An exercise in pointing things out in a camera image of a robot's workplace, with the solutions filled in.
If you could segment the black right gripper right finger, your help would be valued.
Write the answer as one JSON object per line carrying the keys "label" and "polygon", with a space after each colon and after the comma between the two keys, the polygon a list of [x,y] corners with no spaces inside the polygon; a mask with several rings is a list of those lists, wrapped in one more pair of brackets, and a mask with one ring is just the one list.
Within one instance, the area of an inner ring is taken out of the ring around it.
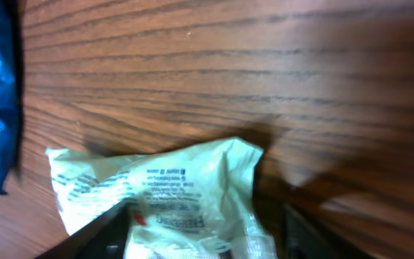
{"label": "black right gripper right finger", "polygon": [[290,259],[373,259],[295,206],[284,206],[284,246]]}

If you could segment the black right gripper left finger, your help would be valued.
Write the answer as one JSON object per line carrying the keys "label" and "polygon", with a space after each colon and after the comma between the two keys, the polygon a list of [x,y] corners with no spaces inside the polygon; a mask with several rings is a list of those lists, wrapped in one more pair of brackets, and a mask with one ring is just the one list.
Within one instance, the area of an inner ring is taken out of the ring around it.
{"label": "black right gripper left finger", "polygon": [[123,259],[129,229],[129,202],[121,201],[36,259]]}

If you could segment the mint tissue wipes pack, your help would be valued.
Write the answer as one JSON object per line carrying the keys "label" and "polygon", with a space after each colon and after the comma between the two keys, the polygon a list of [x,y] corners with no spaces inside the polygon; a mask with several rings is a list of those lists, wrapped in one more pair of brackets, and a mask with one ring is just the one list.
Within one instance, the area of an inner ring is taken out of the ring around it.
{"label": "mint tissue wipes pack", "polygon": [[252,206],[262,153],[238,137],[154,155],[46,151],[69,235],[128,203],[127,258],[275,258]]}

